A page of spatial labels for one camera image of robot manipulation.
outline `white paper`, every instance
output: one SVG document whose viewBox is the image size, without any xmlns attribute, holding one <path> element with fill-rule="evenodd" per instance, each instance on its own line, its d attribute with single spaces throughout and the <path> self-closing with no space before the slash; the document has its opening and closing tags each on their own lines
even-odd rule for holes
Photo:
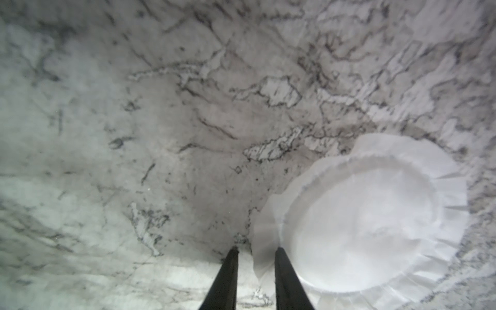
<svg viewBox="0 0 496 310">
<path fill-rule="evenodd" d="M 317 310 L 419 301 L 457 251 L 466 191 L 455 162 L 434 143 L 362 135 L 350 155 L 318 160 L 268 199 L 253 223 L 255 273 L 273 296 L 282 246 Z"/>
</svg>

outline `marble countertop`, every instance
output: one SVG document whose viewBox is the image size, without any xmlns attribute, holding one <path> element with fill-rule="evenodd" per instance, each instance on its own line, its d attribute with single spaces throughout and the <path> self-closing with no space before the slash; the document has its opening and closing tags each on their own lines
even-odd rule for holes
<svg viewBox="0 0 496 310">
<path fill-rule="evenodd" d="M 0 309 L 197 309 L 267 197 L 366 132 L 467 176 L 449 274 L 402 309 L 496 308 L 496 4 L 0 2 Z"/>
</svg>

